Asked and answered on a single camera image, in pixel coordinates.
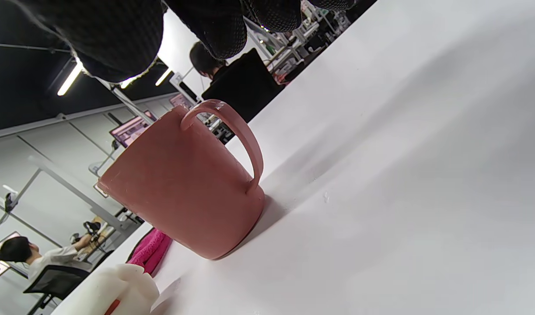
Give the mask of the person's right hand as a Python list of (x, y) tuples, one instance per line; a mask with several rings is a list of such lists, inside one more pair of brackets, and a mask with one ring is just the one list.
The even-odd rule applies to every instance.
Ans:
[(301, 23), (299, 0), (16, 0), (41, 29), (63, 40), (87, 74), (119, 84), (147, 72), (163, 40), (166, 8), (216, 59), (247, 42), (245, 18), (274, 32)]

